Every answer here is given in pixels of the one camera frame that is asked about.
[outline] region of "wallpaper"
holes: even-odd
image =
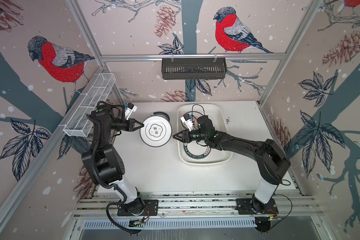
[[[264,105],[338,239],[360,239],[360,1],[322,5]]]
[[[109,62],[125,102],[259,100],[279,61],[227,61],[224,79],[164,80],[161,61]]]
[[[0,0],[0,206],[96,71],[93,59],[65,1]]]
[[[103,55],[284,52],[309,2],[79,0]]]

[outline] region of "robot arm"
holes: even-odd
[[[267,209],[274,191],[282,184],[282,178],[291,165],[284,152],[270,139],[265,142],[250,141],[216,131],[208,116],[199,117],[197,123],[198,129],[183,130],[173,135],[173,138],[187,143],[203,140],[211,148],[236,152],[255,160],[262,179],[253,195],[252,208],[255,212]]]

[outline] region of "bullfinch illustration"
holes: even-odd
[[[249,27],[245,26],[236,16],[232,7],[219,9],[213,18],[216,20],[216,41],[227,51],[238,51],[257,48],[271,53],[253,36]]]
[[[42,36],[35,36],[29,41],[28,51],[31,59],[38,60],[54,79],[63,83],[74,83],[75,89],[71,96],[79,93],[76,90],[76,80],[84,75],[85,65],[95,59],[72,48],[60,47],[48,42]]]

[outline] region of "aluminum rail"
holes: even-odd
[[[163,58],[225,58],[226,60],[279,60],[286,57],[285,53],[224,53],[224,54],[173,54],[173,55],[102,55],[103,62],[125,61],[161,61]]]

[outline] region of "dish rack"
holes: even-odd
[[[63,130],[68,136],[88,136],[93,123],[87,119],[87,114],[91,114],[99,101],[105,101],[107,99],[115,81],[115,76],[112,73],[99,74],[95,83],[86,93],[79,107],[64,127]]]

